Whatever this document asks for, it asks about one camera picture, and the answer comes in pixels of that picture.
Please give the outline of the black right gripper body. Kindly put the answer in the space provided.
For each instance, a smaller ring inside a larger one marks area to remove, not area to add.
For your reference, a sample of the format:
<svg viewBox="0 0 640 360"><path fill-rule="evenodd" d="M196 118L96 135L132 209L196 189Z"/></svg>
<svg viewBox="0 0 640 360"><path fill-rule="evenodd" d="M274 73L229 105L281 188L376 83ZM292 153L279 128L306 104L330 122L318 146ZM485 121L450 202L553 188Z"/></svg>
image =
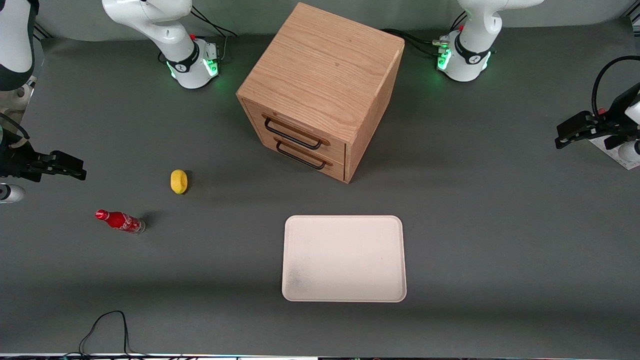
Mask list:
<svg viewBox="0 0 640 360"><path fill-rule="evenodd" d="M1 178L22 178L30 182L39 183L42 174L38 171L30 171L30 166L36 164L41 159L41 153L34 150L30 143L18 148L10 148L8 145L1 146L0 153L0 177Z"/></svg>

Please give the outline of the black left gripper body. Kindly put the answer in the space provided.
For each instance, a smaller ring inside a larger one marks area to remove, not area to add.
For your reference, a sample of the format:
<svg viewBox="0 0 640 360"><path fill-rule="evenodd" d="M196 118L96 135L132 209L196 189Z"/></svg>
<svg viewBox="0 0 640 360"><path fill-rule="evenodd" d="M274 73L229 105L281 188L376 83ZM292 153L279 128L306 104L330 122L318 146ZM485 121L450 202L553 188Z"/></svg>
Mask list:
<svg viewBox="0 0 640 360"><path fill-rule="evenodd" d="M606 125L605 133L609 136L603 142L606 150L639 139L639 91L637 83L618 95L604 112L601 123Z"/></svg>

